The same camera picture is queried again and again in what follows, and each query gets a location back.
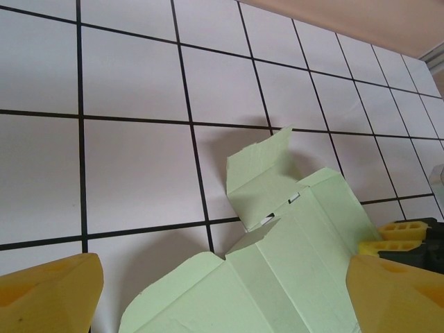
yellow plastic block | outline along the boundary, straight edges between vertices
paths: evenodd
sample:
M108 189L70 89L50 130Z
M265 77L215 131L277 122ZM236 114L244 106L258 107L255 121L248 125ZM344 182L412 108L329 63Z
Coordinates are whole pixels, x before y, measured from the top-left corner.
M444 332L444 275L355 255L347 289L362 333Z
M377 231L386 241L422 241L429 226L422 221L389 223Z
M358 253L379 257L379 251L410 251L421 244L422 241L361 241L358 244Z
M103 288L94 253L0 277L1 333L87 333Z

grid pattern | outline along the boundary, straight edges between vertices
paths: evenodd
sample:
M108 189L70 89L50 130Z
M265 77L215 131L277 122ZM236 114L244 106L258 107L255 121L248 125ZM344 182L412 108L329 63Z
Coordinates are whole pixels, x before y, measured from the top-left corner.
M232 0L130 2L0 1L0 34L13 36L0 55L12 188L0 197L0 273L97 252L111 287L93 331L116 330L147 281L244 233L226 157L291 124L302 176L340 171L376 224L443 219L427 176L444 163L444 102L423 62ZM146 242L164 255L117 267L121 253L147 256L135 245ZM146 263L154 274L113 276Z

light green cardboard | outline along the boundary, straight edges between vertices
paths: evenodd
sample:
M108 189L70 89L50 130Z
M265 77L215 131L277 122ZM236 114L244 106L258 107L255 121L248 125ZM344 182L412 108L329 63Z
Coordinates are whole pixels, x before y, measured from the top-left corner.
M201 253L145 289L120 333L359 332L345 275L357 243L379 235L341 174L298 181L290 134L228 160L228 198L251 231L225 260Z

white tile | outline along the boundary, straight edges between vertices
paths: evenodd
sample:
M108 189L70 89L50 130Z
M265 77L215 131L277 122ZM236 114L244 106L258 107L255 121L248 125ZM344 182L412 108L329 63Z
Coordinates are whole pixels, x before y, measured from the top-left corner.
M295 25L310 69L351 77L334 32L299 21Z
M419 95L392 89L396 104L412 137L436 137Z
M76 26L0 10L0 108L77 113Z
M189 126L85 122L88 231L203 220Z
M176 40L170 1L82 1L82 22L151 37Z
M80 234L78 121L0 116L0 244Z
M351 80L316 73L312 75L330 130L372 133Z
M330 136L327 133L292 132L289 150L301 178L307 177L323 167L341 171Z
M117 332L123 311L141 291L206 250L205 227L89 241L89 251L99 255L105 276L92 333Z
M338 37L353 78L387 85L370 44L342 35L338 35Z
M444 101L427 96L421 96L421 99L438 136L444 138Z
M376 227L381 227L390 222L404 220L400 204L397 201L371 203L363 207Z
M266 126L251 60L182 48L194 121Z
M418 91L422 94L441 97L438 88L436 87L436 83L425 62L407 57L406 55L403 55L402 57L405 60L407 68L409 69Z
M236 1L187 0L175 6L182 43L250 55Z
M85 114L188 120L177 46L83 29Z
M409 71L399 53L382 49L378 46L373 47L376 56L381 64L388 85L394 88L400 88L415 92L416 88L411 80Z
M319 102L306 71L256 62L272 126L325 130Z
M377 141L398 196L432 192L410 139L378 137Z
M211 235L214 253L224 258L225 254L245 235L246 230L241 221L213 224Z
M291 19L243 4L241 8L255 58L307 68Z
M333 134L333 142L344 177L360 201L395 197L373 137Z
M226 194L227 158L270 137L268 130L195 126L205 198L210 219L236 216Z
M401 205L406 219L434 217L438 222L443 221L443 216L433 196L401 200Z
M436 165L444 164L444 149L439 141L414 139L413 144L427 177Z
M356 84L375 134L407 135L390 89L367 83Z
M0 5L76 20L76 2L73 0L0 0Z
M0 251L0 276L82 253L82 243L53 244Z

white floor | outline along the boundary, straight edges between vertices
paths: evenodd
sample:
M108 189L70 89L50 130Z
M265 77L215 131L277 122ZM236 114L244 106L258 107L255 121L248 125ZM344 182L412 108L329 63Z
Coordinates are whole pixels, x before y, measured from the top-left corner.
M0 0L0 274L98 253L93 333L240 238L225 159L284 126L302 174L342 171L375 224L443 220L423 62L233 0L81 2Z

